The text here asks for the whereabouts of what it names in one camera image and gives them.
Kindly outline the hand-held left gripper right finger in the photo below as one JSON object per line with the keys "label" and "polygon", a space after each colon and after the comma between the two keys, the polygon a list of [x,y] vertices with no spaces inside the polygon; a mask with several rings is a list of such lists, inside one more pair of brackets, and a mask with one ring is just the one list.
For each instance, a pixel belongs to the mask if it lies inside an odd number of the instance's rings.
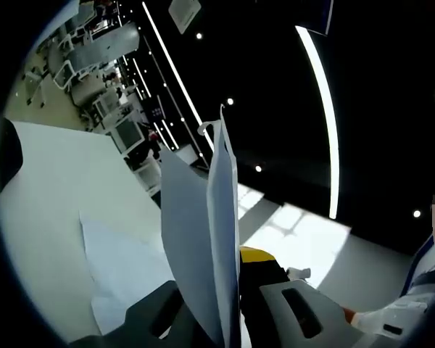
{"label": "hand-held left gripper right finger", "polygon": [[291,281],[268,252],[240,248],[240,305],[253,347],[383,347],[351,325],[345,310],[301,279]]}

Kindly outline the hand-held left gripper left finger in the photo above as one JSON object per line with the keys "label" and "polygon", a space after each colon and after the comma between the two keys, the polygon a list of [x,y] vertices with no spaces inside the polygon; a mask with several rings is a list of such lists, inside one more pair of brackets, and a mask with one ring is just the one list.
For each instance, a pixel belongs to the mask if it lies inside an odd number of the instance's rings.
{"label": "hand-held left gripper left finger", "polygon": [[86,336],[70,347],[214,347],[183,301],[175,281],[167,281],[128,308],[125,322],[103,336]]}

